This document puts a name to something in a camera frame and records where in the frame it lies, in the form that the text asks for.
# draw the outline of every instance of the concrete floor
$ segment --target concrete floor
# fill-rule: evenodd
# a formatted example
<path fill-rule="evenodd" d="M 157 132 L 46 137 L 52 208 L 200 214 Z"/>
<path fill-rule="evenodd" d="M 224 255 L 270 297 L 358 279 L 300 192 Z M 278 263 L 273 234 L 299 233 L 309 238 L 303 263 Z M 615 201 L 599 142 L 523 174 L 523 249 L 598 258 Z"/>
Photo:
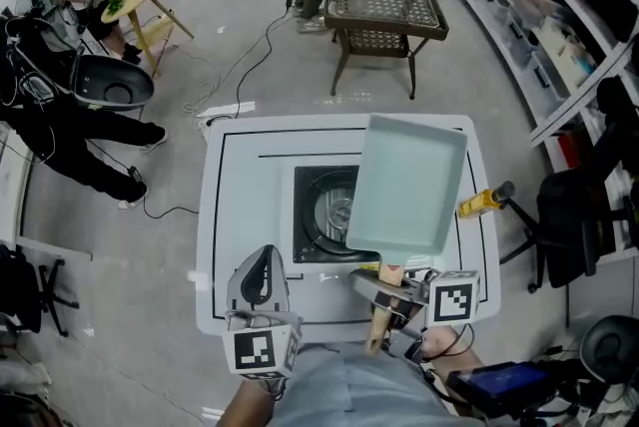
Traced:
<path fill-rule="evenodd" d="M 189 41 L 176 30 L 172 41 L 217 65 L 222 75 L 285 10 L 285 0 L 161 1 L 196 34 Z M 414 101 L 407 95 L 405 61 L 366 58 L 351 59 L 332 98 L 338 45 L 328 34 L 298 35 L 289 20 L 273 32 L 273 54 L 242 86 L 242 101 L 256 103 L 248 116 L 468 115 L 489 181 L 514 181 L 517 199 L 535 213 L 534 197 L 550 165 L 541 150 L 528 145 L 524 101 L 463 1 L 439 3 L 450 34 L 445 42 L 428 43 L 418 56 Z M 140 19 L 154 14 L 145 6 Z M 203 108 L 234 103 L 240 77 L 267 49 L 263 41 Z M 148 156 L 105 143 L 114 157 L 141 171 L 151 187 L 152 214 L 176 205 L 198 207 L 206 144 L 183 104 L 217 74 L 177 48 L 168 50 L 161 71 L 143 118 L 166 127 L 169 142 Z M 521 226 L 509 212 L 499 213 L 497 222 L 504 254 L 521 242 Z M 196 262 L 195 215 L 177 212 L 154 220 L 142 209 L 120 213 L 107 196 L 36 166 L 24 224 L 28 236 L 95 254 L 93 261 L 68 260 L 61 277 L 81 303 L 80 311 L 65 312 L 72 337 L 59 337 L 48 316 L 39 335 L 24 337 L 24 350 L 51 373 L 51 399 L 61 411 L 78 425 L 187 427 L 208 425 L 207 411 L 226 407 L 238 380 L 228 373 L 221 339 L 200 333 L 195 321 L 189 280 Z M 488 363 L 532 355 L 561 331 L 563 291 L 548 287 L 529 295 L 532 269 L 531 253 L 506 266 L 501 312 L 476 324 L 475 348 Z"/>

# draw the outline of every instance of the yellow bottle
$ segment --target yellow bottle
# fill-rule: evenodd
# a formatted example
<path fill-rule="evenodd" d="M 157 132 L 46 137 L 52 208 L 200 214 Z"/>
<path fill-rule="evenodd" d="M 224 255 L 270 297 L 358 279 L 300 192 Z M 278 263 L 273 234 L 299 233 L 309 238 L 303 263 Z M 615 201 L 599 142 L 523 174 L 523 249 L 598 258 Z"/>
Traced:
<path fill-rule="evenodd" d="M 494 190 L 484 190 L 459 204 L 457 215 L 459 217 L 477 217 L 488 211 L 501 209 L 502 203 L 514 194 L 514 184 L 511 181 L 506 181 Z"/>

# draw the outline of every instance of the gray shirt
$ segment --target gray shirt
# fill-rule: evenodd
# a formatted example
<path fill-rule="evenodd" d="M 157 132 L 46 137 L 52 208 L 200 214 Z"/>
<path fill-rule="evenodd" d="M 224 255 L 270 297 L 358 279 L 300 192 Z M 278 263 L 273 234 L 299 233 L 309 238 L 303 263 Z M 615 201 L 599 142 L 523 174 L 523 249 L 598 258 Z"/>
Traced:
<path fill-rule="evenodd" d="M 269 427 L 478 427 L 451 415 L 416 365 L 360 344 L 306 346 Z"/>

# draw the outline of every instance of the wooden stool leg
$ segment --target wooden stool leg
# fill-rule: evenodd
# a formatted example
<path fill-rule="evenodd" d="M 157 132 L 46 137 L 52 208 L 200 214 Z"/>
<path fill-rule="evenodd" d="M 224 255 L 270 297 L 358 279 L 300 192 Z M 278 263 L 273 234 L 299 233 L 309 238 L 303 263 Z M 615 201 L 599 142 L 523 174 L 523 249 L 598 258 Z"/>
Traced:
<path fill-rule="evenodd" d="M 180 28 L 184 33 L 186 33 L 192 39 L 195 39 L 195 36 L 193 35 L 193 33 L 187 30 L 187 27 L 183 25 L 180 21 L 178 21 L 178 18 L 174 16 L 171 11 L 167 10 L 162 3 L 160 3 L 158 0 L 151 0 L 151 2 L 160 10 L 162 10 L 165 14 L 167 14 L 167 17 L 171 19 L 174 23 L 176 23 L 178 28 Z"/>
<path fill-rule="evenodd" d="M 332 96 L 336 94 L 337 81 L 339 81 L 339 77 L 341 76 L 341 73 L 343 72 L 343 68 L 346 66 L 348 57 L 350 56 L 350 45 L 348 44 L 348 38 L 346 37 L 345 31 L 339 30 L 338 34 L 339 34 L 339 41 L 341 43 L 341 56 L 339 57 L 339 63 L 337 63 L 337 69 L 335 70 L 335 75 L 332 78 L 332 88 L 330 89 L 330 94 Z"/>
<path fill-rule="evenodd" d="M 412 90 L 410 91 L 410 99 L 415 98 L 415 57 L 410 55 L 408 57 L 408 67 L 410 68 L 410 83 L 412 84 Z"/>
<path fill-rule="evenodd" d="M 142 50 L 146 55 L 149 63 L 151 64 L 151 68 L 155 74 L 156 69 L 158 68 L 158 64 L 156 64 L 156 59 L 153 58 L 151 54 L 151 50 L 149 49 L 149 45 L 147 44 L 147 40 L 144 38 L 144 34 L 142 33 L 142 28 L 140 27 L 140 21 L 138 20 L 138 14 L 134 10 L 129 13 L 129 19 L 131 19 L 131 26 L 133 26 L 134 31 L 136 32 L 136 37 L 138 37 L 138 41 L 142 45 Z"/>

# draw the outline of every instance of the person's hand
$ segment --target person's hand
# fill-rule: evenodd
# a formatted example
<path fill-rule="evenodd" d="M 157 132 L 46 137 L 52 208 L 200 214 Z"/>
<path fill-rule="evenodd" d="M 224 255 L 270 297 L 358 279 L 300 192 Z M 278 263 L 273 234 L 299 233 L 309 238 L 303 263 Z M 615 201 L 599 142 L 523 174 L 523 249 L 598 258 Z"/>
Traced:
<path fill-rule="evenodd" d="M 426 358 L 438 356 L 454 343 L 455 338 L 457 338 L 457 332 L 450 326 L 429 327 L 424 333 L 424 342 L 421 350 Z M 458 348 L 450 347 L 450 352 L 458 352 Z"/>

